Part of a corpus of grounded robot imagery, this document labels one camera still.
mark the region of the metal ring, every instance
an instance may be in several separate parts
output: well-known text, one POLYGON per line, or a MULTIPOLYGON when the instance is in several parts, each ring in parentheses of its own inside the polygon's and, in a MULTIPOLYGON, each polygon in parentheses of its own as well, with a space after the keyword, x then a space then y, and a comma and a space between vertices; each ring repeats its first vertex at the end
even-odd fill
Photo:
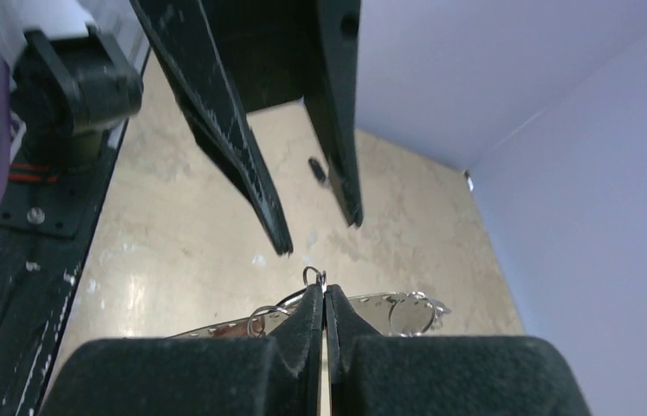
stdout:
POLYGON ((402 300, 395 301, 395 303, 390 308, 390 313, 387 316, 387 318, 389 319, 389 322, 390 322, 390 329, 392 331, 392 334, 396 335, 396 336, 402 336, 402 337, 420 336, 420 335, 428 332, 428 329, 430 329, 430 327, 433 326, 433 323, 435 323, 436 318, 437 318, 436 305, 434 305, 433 302, 430 301, 430 298, 428 296, 426 296, 425 293, 423 293, 423 292, 411 292, 411 293, 407 294, 407 297, 413 297, 413 298, 415 298, 415 299, 417 299, 419 301, 426 301, 430 305, 430 308, 433 310, 432 315, 430 315, 430 320, 428 321, 428 323, 425 324, 425 326, 422 329, 420 329, 419 332, 409 333, 409 334, 402 334, 401 332, 396 331, 394 329, 394 326, 393 326, 392 321, 391 321, 392 315, 394 314, 394 309, 397 308, 397 305, 399 305, 401 302, 404 302, 404 300, 406 299, 405 298, 405 299, 402 299, 402 300))
POLYGON ((307 273, 312 270, 315 273, 315 282, 320 286, 326 286, 326 271, 318 271, 313 266, 305 266, 305 269, 302 270, 302 282, 307 287, 307 273))
POLYGON ((253 336, 255 338, 259 338, 260 334, 255 335, 254 330, 252 329, 252 322, 254 321, 255 316, 260 315, 261 312, 281 312, 287 316, 290 316, 290 313, 283 308, 280 308, 279 306, 262 306, 260 308, 255 309, 254 312, 252 312, 252 315, 249 316, 249 319, 247 320, 247 335, 248 336, 253 336))

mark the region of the wall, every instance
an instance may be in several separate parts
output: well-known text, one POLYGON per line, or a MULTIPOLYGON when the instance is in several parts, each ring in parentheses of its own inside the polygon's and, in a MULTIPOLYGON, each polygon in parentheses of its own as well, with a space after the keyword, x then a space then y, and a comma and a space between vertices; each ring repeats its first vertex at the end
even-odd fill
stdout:
POLYGON ((362 1, 357 122, 458 169, 647 31, 647 0, 362 1))
POLYGON ((647 415, 647 35, 471 173, 527 331, 597 415, 647 415))

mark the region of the beige tabletop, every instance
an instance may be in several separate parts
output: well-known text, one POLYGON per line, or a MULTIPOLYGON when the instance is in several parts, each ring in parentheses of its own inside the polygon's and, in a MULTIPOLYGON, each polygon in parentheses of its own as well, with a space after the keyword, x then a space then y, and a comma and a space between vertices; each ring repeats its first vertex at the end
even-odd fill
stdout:
POLYGON ((254 211, 197 147, 151 57, 126 130, 56 370, 82 343, 168 336, 249 315, 302 287, 312 264, 349 296, 420 290, 452 309, 444 334, 522 331, 463 176, 357 133, 364 224, 347 228, 307 159, 304 107, 252 114, 294 254, 278 257, 254 211))

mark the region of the bolt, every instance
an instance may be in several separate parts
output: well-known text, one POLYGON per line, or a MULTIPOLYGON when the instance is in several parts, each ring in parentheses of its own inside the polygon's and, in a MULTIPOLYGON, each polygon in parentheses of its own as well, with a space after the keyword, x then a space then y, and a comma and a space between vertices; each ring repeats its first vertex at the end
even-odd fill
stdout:
POLYGON ((45 212, 40 208, 34 207, 27 211, 27 222, 30 224, 39 225, 45 222, 45 212))

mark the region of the machine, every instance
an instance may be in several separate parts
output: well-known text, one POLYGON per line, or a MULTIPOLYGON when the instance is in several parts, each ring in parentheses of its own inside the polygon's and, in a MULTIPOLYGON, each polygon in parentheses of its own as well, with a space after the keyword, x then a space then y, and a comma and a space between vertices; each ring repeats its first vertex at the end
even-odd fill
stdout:
MULTIPOLYGON (((313 174, 346 223, 362 224, 358 0, 131 4, 193 139, 278 255, 293 242, 247 112, 302 100, 326 158, 327 172, 310 160, 313 174)), ((249 317, 89 343, 45 398, 113 170, 112 132, 139 111, 142 69, 76 0, 0 0, 0 52, 0 414, 318 414, 324 344, 335 414, 588 414, 546 342, 422 337, 445 305, 421 293, 347 298, 310 268, 303 289, 249 317), (10 109, 26 125, 14 154, 10 109)))

